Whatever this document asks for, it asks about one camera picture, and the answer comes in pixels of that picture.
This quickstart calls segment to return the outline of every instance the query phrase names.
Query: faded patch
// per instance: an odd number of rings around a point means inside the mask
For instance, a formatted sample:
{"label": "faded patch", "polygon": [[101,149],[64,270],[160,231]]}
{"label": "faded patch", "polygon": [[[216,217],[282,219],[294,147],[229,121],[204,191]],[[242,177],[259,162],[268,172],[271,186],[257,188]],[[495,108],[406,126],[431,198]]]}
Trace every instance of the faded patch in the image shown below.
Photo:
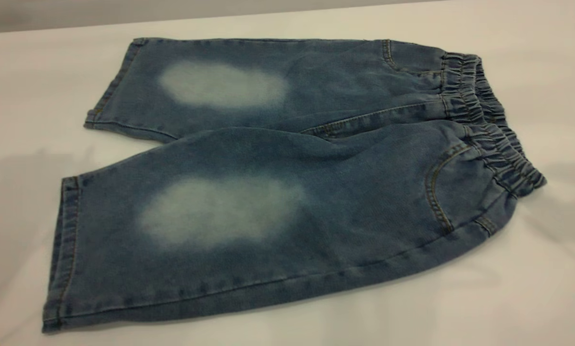
{"label": "faded patch", "polygon": [[261,241],[289,226],[305,194],[267,177],[184,179],[156,195],[140,230],[168,248]]}
{"label": "faded patch", "polygon": [[275,106],[287,94],[282,77],[224,63],[174,63],[160,75],[159,84],[173,100],[197,107]]}

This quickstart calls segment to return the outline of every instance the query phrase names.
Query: elastic waistband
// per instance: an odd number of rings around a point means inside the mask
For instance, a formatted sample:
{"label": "elastic waistband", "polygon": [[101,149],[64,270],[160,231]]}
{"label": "elastic waistband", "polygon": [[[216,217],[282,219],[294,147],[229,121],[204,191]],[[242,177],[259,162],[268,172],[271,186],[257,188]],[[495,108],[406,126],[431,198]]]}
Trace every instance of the elastic waistband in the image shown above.
{"label": "elastic waistband", "polygon": [[446,116],[465,126],[466,140],[476,147],[497,181],[517,197],[546,184],[546,178],[526,158],[505,109],[492,92],[481,58],[446,53],[441,98]]}

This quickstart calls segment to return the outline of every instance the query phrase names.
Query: white table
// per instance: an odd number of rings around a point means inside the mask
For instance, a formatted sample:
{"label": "white table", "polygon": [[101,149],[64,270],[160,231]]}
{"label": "white table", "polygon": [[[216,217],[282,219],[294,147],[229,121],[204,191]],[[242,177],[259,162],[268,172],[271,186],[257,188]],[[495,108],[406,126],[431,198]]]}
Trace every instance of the white table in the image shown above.
{"label": "white table", "polygon": [[[83,129],[134,37],[392,38],[483,58],[548,186],[439,269],[191,321],[40,334],[60,178],[156,144]],[[1,346],[575,346],[575,0],[450,0],[0,34]]]}

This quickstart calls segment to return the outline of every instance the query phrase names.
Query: gray wall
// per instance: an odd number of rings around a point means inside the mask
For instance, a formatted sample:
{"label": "gray wall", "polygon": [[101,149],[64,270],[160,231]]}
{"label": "gray wall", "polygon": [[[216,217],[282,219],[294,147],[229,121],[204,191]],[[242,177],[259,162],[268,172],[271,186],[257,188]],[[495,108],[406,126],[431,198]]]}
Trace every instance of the gray wall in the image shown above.
{"label": "gray wall", "polygon": [[0,31],[307,11],[426,0],[0,0]]}

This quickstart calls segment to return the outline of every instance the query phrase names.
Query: jeans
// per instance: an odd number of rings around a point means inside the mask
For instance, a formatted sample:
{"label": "jeans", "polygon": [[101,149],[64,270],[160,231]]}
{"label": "jeans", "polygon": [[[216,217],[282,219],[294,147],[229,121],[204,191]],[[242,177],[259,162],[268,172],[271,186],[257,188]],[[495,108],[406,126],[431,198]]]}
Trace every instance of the jeans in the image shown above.
{"label": "jeans", "polygon": [[546,183],[478,56],[389,40],[136,39],[85,127],[165,144],[63,179],[44,333],[401,278]]}

